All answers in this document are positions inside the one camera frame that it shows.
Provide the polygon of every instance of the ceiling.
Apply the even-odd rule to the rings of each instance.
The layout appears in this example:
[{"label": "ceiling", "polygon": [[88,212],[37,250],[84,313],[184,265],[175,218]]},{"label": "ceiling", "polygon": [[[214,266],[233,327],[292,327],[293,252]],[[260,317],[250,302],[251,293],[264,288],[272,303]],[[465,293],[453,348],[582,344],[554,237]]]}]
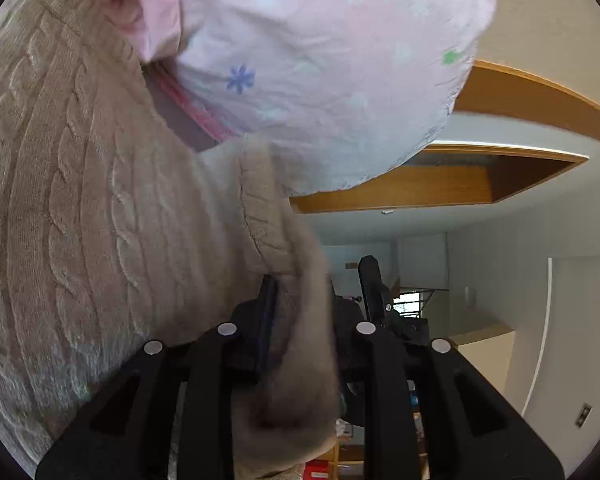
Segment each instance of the ceiling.
[{"label": "ceiling", "polygon": [[600,179],[600,142],[550,126],[478,114],[452,114],[438,143],[499,144],[588,156],[589,160],[544,184],[487,205],[421,207],[307,214],[324,245],[347,245],[448,232],[546,202]]}]

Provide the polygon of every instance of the clothing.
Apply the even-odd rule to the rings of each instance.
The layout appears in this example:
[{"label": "clothing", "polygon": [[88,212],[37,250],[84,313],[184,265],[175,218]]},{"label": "clothing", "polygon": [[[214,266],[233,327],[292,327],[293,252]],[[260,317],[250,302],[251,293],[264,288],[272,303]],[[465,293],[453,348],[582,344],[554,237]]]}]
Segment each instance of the clothing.
[{"label": "clothing", "polygon": [[233,396],[236,471],[319,454],[338,415],[327,269],[266,147],[189,150],[96,0],[3,4],[0,439],[29,475],[144,341],[197,338],[265,273],[270,368]]},{"label": "clothing", "polygon": [[270,140],[285,191],[308,194],[385,173],[437,136],[495,3],[122,0],[111,16],[142,60],[164,59],[163,90],[209,135]]}]

